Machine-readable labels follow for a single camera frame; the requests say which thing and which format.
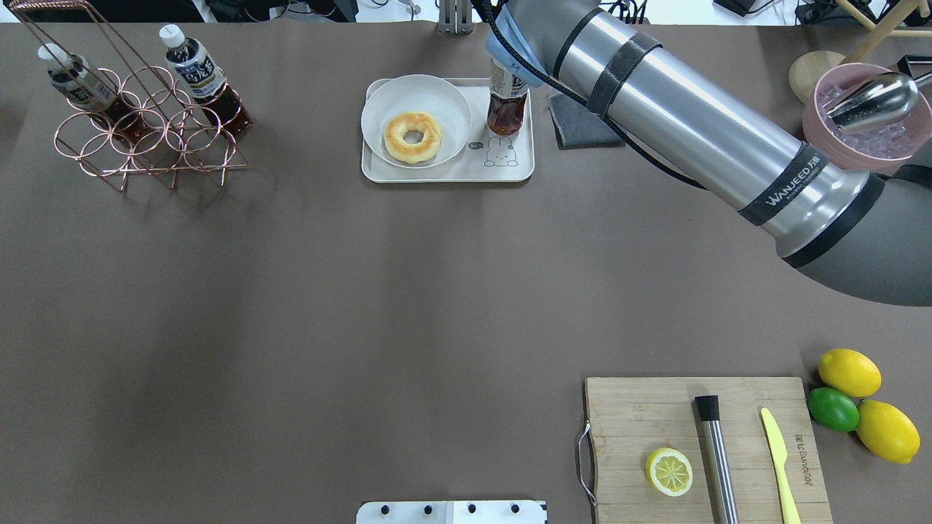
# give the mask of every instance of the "yellow knife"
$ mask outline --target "yellow knife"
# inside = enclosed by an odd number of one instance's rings
[[[784,469],[788,456],[787,443],[784,442],[783,434],[780,433],[780,426],[776,425],[776,420],[770,409],[761,408],[761,419],[763,420],[763,429],[767,433],[767,444],[770,445],[770,456],[774,459],[774,471],[776,472],[776,485],[780,492],[780,513],[783,514],[783,524],[801,524],[800,514],[796,511],[796,503],[793,502],[793,494],[789,492],[787,471]]]

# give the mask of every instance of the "plastic bottle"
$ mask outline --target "plastic bottle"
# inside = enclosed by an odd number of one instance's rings
[[[70,55],[52,43],[39,48],[48,78],[53,88],[65,96],[74,107],[90,112],[90,117],[103,129],[113,129],[114,136],[123,144],[134,145],[152,131],[142,116],[136,113],[126,95],[118,94],[97,71],[80,55]]]
[[[253,120],[203,44],[194,38],[186,38],[174,24],[163,27],[158,35],[169,49],[165,53],[165,61],[187,83],[194,94],[194,101],[215,112],[231,135],[239,136],[248,130]],[[217,125],[211,112],[204,111],[204,114],[213,125]]]
[[[505,69],[494,58],[489,75],[488,128],[495,134],[511,136],[524,123],[524,104],[528,99],[528,84]]]

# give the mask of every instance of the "donut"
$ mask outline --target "donut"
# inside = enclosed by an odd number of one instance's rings
[[[409,144],[404,136],[410,131],[423,135],[420,142]],[[444,130],[429,113],[408,111],[392,118],[385,127],[385,148],[389,154],[406,164],[417,164],[436,156]]]

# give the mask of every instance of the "gray cloth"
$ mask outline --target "gray cloth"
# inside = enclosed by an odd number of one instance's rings
[[[550,115],[554,119],[556,137],[561,149],[612,147],[623,144],[618,134],[605,122],[567,95],[557,93],[549,100]]]

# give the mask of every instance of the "copper wire rack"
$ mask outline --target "copper wire rack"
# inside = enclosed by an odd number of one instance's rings
[[[242,108],[221,121],[208,107],[213,100],[195,103],[167,68],[149,64],[86,0],[14,0],[8,8],[41,45],[51,42],[69,54],[68,48],[33,21],[31,14],[84,11],[128,71],[121,76],[111,69],[89,68],[91,75],[128,103],[131,113],[115,122],[103,113],[82,110],[68,101],[75,112],[53,134],[55,150],[77,162],[85,174],[118,192],[126,191],[132,175],[151,176],[174,190],[180,172],[205,174],[218,186],[224,186],[227,172],[248,167],[236,138],[224,129]],[[124,118],[141,118],[146,132],[129,140],[123,132],[128,123]]]

